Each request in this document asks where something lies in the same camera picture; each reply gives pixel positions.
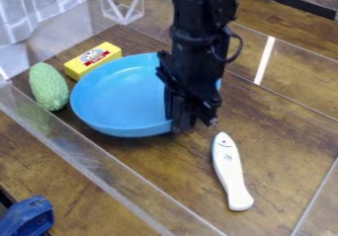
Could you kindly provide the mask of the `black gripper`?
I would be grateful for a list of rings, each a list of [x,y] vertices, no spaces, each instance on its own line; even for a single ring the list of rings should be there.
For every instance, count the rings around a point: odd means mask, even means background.
[[[218,124],[222,99],[218,92],[225,66],[242,51],[244,40],[225,26],[206,35],[190,35],[172,28],[172,52],[158,53],[161,66],[157,75],[166,84],[166,116],[172,131],[184,133],[198,120],[208,127]]]

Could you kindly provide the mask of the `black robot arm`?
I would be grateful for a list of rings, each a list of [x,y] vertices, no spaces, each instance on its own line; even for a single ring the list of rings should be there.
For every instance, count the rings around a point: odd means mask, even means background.
[[[225,66],[240,56],[229,52],[240,36],[229,23],[237,19],[237,0],[172,0],[172,51],[161,51],[157,75],[165,82],[166,117],[172,131],[190,130],[198,121],[218,122],[222,98],[217,82]]]

